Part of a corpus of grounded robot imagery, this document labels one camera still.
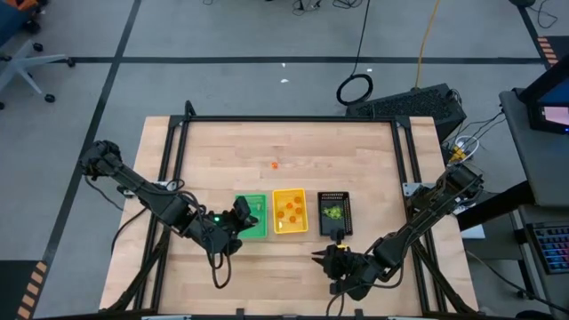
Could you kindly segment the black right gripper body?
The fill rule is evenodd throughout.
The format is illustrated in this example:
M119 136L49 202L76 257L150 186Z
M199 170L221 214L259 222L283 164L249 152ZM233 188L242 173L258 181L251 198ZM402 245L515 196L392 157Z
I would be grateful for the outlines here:
M330 294L346 293L352 300L362 300L377 281L385 281L384 269L372 256L336 244L326 247L326 275L333 280Z

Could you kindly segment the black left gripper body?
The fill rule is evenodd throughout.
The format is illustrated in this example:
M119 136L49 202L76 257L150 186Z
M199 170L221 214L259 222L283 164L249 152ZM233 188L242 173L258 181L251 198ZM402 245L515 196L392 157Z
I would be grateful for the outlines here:
M222 253L228 256L236 253L243 242L238 233L243 230L244 221L235 210L223 213L196 213L184 228L184 236L192 239L208 254Z

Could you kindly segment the green plastic basket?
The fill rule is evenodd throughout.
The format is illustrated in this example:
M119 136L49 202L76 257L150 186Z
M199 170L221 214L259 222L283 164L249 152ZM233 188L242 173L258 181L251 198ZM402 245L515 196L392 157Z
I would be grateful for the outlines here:
M267 236L267 197L265 194L241 194L244 196L251 209L251 215L259 220L259 223L253 227L239 233L240 239L261 239ZM261 212L256 210L256 204L263 203Z

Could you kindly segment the black plastic basket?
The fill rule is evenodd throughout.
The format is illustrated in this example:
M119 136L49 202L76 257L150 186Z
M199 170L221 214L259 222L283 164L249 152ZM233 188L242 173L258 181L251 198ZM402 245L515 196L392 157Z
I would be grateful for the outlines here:
M342 230L347 236L351 236L353 234L349 192L318 192L317 204L319 233L321 236L329 236L334 230ZM344 217L341 220L328 219L323 215L324 208L337 205L343 208Z

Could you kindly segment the yellow plastic basket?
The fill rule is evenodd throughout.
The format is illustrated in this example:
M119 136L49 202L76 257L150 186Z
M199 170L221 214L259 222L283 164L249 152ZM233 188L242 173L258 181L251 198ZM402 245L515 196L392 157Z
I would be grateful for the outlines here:
M302 198L301 204L296 204L294 198L299 196ZM286 204L292 203L293 208L287 209ZM301 207L303 214L296 214L295 209ZM274 219L274 231L278 235L305 233L309 229L308 207L306 202L306 193L303 188L277 189L272 192L272 208ZM278 212L284 212L284 217L279 219L276 215ZM291 223L289 218L296 217L296 222Z

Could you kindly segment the white paper sheet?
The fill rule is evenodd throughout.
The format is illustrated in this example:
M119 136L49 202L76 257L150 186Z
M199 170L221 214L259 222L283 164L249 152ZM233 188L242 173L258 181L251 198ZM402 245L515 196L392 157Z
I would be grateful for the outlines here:
M476 205L475 203L461 204L453 211L453 214L455 217L458 217L460 214L465 212L467 209L469 209L475 205ZM461 231L461 237L463 240L485 239L484 228L482 225L477 225L475 227L465 229L465 230Z

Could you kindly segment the black metal beam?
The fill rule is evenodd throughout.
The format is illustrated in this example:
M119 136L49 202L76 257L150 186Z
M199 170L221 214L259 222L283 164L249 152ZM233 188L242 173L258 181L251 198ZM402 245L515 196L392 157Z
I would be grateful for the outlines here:
M515 211L524 204L535 204L528 181L521 182L460 213L457 216L459 229L463 231L484 224L505 213Z

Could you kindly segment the backlit black keyboard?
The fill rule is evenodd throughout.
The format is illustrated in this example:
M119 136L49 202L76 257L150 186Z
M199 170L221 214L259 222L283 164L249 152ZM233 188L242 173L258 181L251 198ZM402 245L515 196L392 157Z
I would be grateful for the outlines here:
M541 222L527 225L530 243L545 272L569 273L569 223Z

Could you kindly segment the grey desk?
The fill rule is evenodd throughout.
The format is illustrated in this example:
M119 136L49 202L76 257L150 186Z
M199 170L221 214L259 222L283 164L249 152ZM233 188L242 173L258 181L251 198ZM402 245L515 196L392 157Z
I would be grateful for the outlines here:
M517 207L545 298L569 310L569 271L551 273L536 239L538 227L569 228L569 134L531 128L525 104L514 92L499 95L509 130L533 193Z

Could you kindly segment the black computer monitor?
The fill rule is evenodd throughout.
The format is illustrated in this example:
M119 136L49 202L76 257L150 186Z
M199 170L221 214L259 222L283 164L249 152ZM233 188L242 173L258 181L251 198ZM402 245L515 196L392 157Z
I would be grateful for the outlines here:
M569 134L569 55L522 90L530 127L537 131Z

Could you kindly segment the blue office chair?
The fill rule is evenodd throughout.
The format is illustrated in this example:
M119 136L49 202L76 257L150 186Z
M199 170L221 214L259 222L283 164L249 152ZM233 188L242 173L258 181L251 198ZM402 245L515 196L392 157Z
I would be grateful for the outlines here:
M49 0L0 0L0 48L21 30L36 33L40 26L36 16L41 13ZM0 62L5 66L0 70L0 92L15 76L21 76L38 94L44 95L48 103L56 101L54 95L43 93L28 70L53 62L65 62L70 68L76 62L65 54L31 57L30 53L42 52L44 46L27 40L14 54L0 52Z

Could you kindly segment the black metal table frame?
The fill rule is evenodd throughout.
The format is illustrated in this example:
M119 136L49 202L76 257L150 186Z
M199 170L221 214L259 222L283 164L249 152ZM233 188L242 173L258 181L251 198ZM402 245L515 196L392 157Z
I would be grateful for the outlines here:
M413 254L402 277L388 289L372 289L360 301L332 302L328 279L311 253L325 248L319 234L317 193L349 192L355 251L405 223L402 184L432 182L444 171L434 122L348 119L341 116L149 116L132 139L118 145L126 163L149 180L181 179L210 210L228 209L238 194L270 195L303 188L309 229L250 239L228 266L213 273L204 250L170 236L166 255L137 294L138 308L192 316L418 316L448 310L428 271ZM271 163L278 162L278 169Z

